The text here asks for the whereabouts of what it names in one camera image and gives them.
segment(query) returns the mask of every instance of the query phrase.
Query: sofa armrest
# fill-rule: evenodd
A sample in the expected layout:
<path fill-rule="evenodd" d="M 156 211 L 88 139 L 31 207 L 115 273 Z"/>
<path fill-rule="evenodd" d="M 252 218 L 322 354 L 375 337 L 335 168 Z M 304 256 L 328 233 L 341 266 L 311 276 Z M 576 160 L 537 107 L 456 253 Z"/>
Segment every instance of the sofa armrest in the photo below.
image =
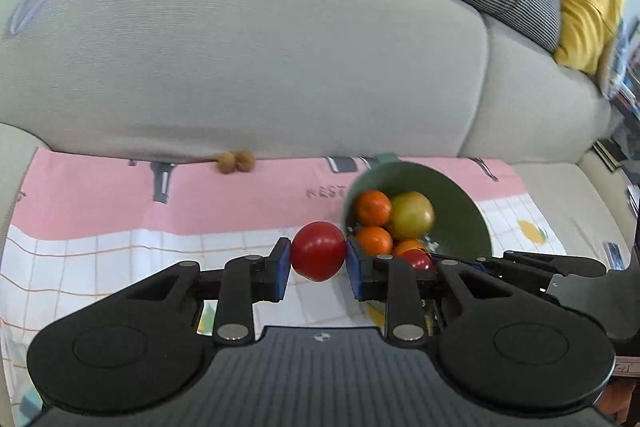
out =
<path fill-rule="evenodd" d="M 622 170 L 610 172 L 600 157 L 588 151 L 578 163 L 578 167 L 588 177 L 602 201 L 607 205 L 629 250 L 636 235 L 636 216 L 626 203 L 626 186 L 629 180 Z"/>
<path fill-rule="evenodd" d="M 0 123 L 0 263 L 18 190 L 38 147 L 46 145 L 25 131 Z M 14 420 L 3 365 L 0 365 L 0 425 L 12 427 Z"/>

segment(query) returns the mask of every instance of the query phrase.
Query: book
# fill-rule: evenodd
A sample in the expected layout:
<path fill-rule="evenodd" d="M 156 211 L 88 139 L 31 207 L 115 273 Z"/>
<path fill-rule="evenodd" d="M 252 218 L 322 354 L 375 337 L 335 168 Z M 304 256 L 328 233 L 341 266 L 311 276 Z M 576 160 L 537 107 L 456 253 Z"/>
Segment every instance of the book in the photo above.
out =
<path fill-rule="evenodd" d="M 615 377 L 640 378 L 640 333 L 626 342 L 613 341 L 616 349 Z"/>
<path fill-rule="evenodd" d="M 596 140 L 593 143 L 593 149 L 603 158 L 609 168 L 613 167 L 612 170 L 619 168 L 628 160 L 625 153 L 620 149 L 620 145 L 610 138 Z"/>
<path fill-rule="evenodd" d="M 611 162 L 611 160 L 609 160 L 609 157 L 601 149 L 595 146 L 595 144 L 593 145 L 592 149 L 600 157 L 604 165 L 607 166 L 607 169 L 609 169 L 611 172 L 615 171 L 618 168 L 614 163 Z"/>
<path fill-rule="evenodd" d="M 634 105 L 636 103 L 636 96 L 631 89 L 625 86 L 625 84 L 622 84 L 622 86 L 620 86 L 620 93 L 618 95 L 631 105 Z"/>
<path fill-rule="evenodd" d="M 640 204 L 640 188 L 637 185 L 626 186 L 626 201 L 633 211 L 636 218 L 638 218 L 638 206 Z"/>

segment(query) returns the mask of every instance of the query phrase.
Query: sofa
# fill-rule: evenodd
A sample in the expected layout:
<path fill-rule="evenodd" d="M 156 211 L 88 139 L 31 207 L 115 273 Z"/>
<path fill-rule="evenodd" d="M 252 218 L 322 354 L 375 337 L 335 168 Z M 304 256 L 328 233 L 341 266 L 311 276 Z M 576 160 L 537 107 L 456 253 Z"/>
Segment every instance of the sofa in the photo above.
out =
<path fill-rule="evenodd" d="M 2 237 L 37 147 L 171 162 L 395 152 L 500 158 L 570 255 L 602 259 L 611 241 L 629 262 L 626 180 L 587 152 L 609 103 L 459 0 L 47 0 L 12 36 L 21 1 L 0 0 Z"/>

